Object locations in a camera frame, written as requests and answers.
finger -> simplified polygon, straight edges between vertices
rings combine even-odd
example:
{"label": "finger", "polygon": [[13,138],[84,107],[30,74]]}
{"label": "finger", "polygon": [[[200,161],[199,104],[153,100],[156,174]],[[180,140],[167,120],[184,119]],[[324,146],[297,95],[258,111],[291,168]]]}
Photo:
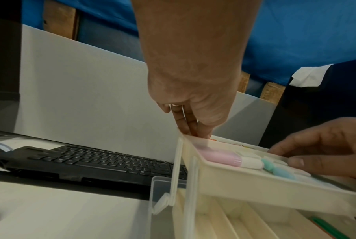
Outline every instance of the finger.
{"label": "finger", "polygon": [[198,137],[209,139],[212,135],[213,128],[213,126],[205,125],[199,121],[197,128]]}
{"label": "finger", "polygon": [[356,178],[356,154],[295,156],[288,159],[288,165],[313,174]]}
{"label": "finger", "polygon": [[156,102],[156,103],[162,109],[163,112],[165,112],[165,113],[169,113],[170,112],[170,107],[169,107],[168,104],[161,104],[161,103],[158,103],[158,102]]}
{"label": "finger", "polygon": [[315,126],[293,133],[272,146],[268,152],[282,156],[290,153],[291,151],[315,145],[321,141],[321,130],[321,127]]}
{"label": "finger", "polygon": [[189,103],[183,105],[183,111],[185,113],[186,122],[187,122],[187,125],[189,126],[191,135],[198,136],[198,134],[197,134],[198,121],[197,121],[196,117],[194,116],[193,110],[191,109],[191,106]]}
{"label": "finger", "polygon": [[171,105],[171,111],[173,112],[173,116],[174,116],[175,122],[177,123],[178,129],[182,132],[182,134],[190,133],[190,128],[186,122],[186,118],[183,113],[183,106],[182,105],[178,105],[178,106]]}

fingernail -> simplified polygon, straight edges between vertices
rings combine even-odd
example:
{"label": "fingernail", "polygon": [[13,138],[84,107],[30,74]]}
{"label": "fingernail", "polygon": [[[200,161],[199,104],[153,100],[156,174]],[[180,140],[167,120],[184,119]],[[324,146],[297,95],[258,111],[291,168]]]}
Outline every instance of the fingernail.
{"label": "fingernail", "polygon": [[298,157],[291,157],[288,159],[288,166],[301,168],[304,166],[304,160]]}

forearm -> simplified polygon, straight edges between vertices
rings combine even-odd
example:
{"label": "forearm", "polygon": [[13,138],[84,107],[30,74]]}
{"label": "forearm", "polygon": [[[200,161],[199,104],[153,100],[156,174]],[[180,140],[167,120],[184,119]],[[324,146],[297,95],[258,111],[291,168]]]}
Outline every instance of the forearm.
{"label": "forearm", "polygon": [[239,79],[260,3],[132,0],[149,73],[161,84],[218,84]]}

dark panel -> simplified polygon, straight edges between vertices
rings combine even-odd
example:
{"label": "dark panel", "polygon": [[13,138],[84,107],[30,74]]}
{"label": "dark panel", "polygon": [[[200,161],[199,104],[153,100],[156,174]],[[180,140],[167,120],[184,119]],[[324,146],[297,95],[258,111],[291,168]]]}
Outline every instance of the dark panel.
{"label": "dark panel", "polygon": [[19,99],[21,3],[0,1],[0,100]]}
{"label": "dark panel", "polygon": [[331,66],[319,87],[287,86],[259,146],[339,117],[356,117],[356,60]]}

highlighter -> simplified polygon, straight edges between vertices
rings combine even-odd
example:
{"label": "highlighter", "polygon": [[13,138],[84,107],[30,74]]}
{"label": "highlighter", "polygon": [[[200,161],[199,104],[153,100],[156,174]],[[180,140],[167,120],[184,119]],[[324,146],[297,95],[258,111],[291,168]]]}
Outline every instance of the highlighter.
{"label": "highlighter", "polygon": [[242,167],[248,169],[263,169],[264,164],[261,160],[239,156],[234,152],[225,150],[215,150],[209,147],[197,146],[200,154],[210,162],[226,164],[234,167]]}

